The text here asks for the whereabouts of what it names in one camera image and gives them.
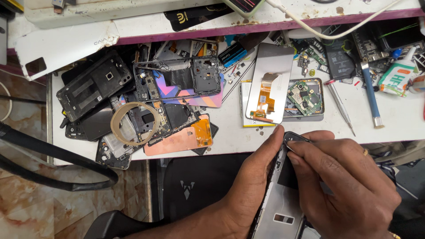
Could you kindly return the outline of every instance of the marble floor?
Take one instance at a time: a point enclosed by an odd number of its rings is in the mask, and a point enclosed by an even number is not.
[[[45,86],[0,72],[2,82],[14,97],[45,100]],[[0,87],[0,94],[6,95]],[[0,100],[0,118],[9,102]],[[46,140],[45,106],[14,102],[4,123],[25,134]],[[99,182],[106,178],[74,165],[52,167],[45,156],[0,140],[0,153],[13,162],[44,176],[66,182]],[[53,189],[0,169],[0,238],[83,238],[100,214],[120,210],[149,221],[146,161],[133,161],[130,168],[115,170],[119,181],[99,191],[68,192]]]

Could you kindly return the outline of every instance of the right hand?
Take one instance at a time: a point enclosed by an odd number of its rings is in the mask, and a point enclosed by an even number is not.
[[[401,202],[394,183],[351,139],[329,131],[303,135],[314,143],[288,142],[298,179],[301,209],[326,239],[386,239]],[[332,190],[325,194],[320,178]]]

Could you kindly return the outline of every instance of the silver screwdriver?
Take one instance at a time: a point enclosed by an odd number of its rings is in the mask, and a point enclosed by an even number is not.
[[[354,137],[355,137],[356,134],[354,133],[353,126],[351,125],[350,117],[348,117],[347,110],[345,109],[344,104],[343,104],[340,96],[338,95],[337,90],[335,89],[334,83],[335,83],[335,80],[330,80],[328,82],[325,82],[324,85],[329,86],[329,90],[331,91],[332,96],[334,97],[335,101],[337,102],[337,105],[338,105],[338,108],[340,109],[341,114],[343,115],[345,121],[347,122],[348,126],[350,127],[350,129],[353,132]]]

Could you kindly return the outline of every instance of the blue brush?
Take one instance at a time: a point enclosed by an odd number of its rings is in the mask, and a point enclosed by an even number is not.
[[[365,78],[369,104],[372,110],[372,117],[373,117],[373,123],[375,124],[375,129],[383,128],[385,126],[382,124],[381,116],[379,115],[378,105],[376,104],[375,92],[373,91],[373,86],[372,86],[372,78],[369,72],[369,64],[368,63],[361,63],[361,64],[362,64],[363,76]]]

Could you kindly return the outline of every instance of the masking tape roll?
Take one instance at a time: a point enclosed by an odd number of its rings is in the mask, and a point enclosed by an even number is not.
[[[154,117],[155,121],[154,121],[154,124],[153,124],[152,131],[149,133],[148,137],[145,140],[143,140],[140,143],[138,143],[138,142],[130,142],[130,141],[128,141],[128,139],[126,139],[122,135],[121,131],[119,130],[119,124],[120,124],[122,118],[125,116],[125,114],[129,110],[131,110],[131,109],[133,109],[135,107],[139,107],[139,106],[141,106],[141,107],[149,110],[153,114],[153,117]],[[129,103],[121,106],[115,112],[115,114],[113,114],[112,119],[110,121],[110,125],[111,125],[110,128],[111,128],[112,133],[114,134],[114,136],[119,141],[121,141],[121,142],[123,142],[124,144],[127,144],[127,145],[134,145],[134,146],[136,146],[136,145],[143,145],[143,144],[147,143],[152,138],[152,136],[158,131],[160,122],[161,122],[161,118],[160,118],[158,112],[156,111],[156,109],[154,107],[149,106],[149,105],[146,105],[145,103],[142,103],[142,102],[129,102]]]

